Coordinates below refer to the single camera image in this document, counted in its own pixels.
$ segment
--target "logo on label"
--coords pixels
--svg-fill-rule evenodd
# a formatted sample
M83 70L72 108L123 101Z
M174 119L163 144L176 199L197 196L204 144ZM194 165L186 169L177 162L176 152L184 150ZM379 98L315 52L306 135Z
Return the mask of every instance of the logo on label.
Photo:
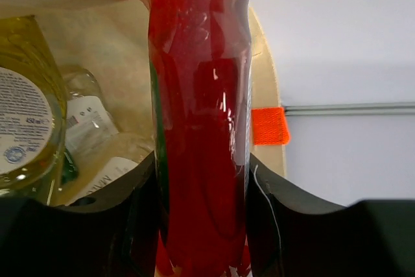
M26 152L24 149L18 146L9 147L4 156L9 163L18 163L26 156Z

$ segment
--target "orange tape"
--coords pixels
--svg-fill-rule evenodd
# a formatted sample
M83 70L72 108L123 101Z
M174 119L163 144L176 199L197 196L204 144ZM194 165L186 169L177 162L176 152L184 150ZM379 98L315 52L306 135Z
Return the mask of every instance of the orange tape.
M252 110L254 145L285 145L290 132L283 107Z

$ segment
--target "red liquid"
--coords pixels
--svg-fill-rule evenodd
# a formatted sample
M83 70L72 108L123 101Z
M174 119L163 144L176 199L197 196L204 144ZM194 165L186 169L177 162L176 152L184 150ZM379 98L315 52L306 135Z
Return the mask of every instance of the red liquid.
M245 243L248 0L144 1L166 256L183 277L219 277L242 269Z

